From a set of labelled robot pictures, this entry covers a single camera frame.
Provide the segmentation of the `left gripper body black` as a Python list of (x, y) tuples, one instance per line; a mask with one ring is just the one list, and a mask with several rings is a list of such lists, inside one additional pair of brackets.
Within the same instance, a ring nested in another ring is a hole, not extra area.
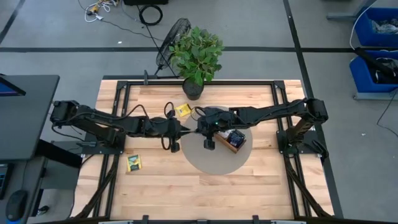
[[(180, 121), (175, 118), (175, 110), (170, 110), (166, 114), (168, 125), (166, 134), (161, 137), (161, 145), (164, 150), (170, 150), (171, 152), (178, 152), (180, 150), (179, 140)], [(164, 144), (164, 138), (168, 138), (169, 145), (166, 147)]]

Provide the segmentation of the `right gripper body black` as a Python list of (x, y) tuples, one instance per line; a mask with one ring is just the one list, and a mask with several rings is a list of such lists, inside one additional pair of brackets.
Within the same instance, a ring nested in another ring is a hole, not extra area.
[(215, 142), (213, 136), (217, 132), (225, 132), (234, 129), (234, 114), (230, 111), (222, 110), (215, 107), (198, 107), (198, 123), (205, 140), (203, 146), (205, 149), (213, 151)]

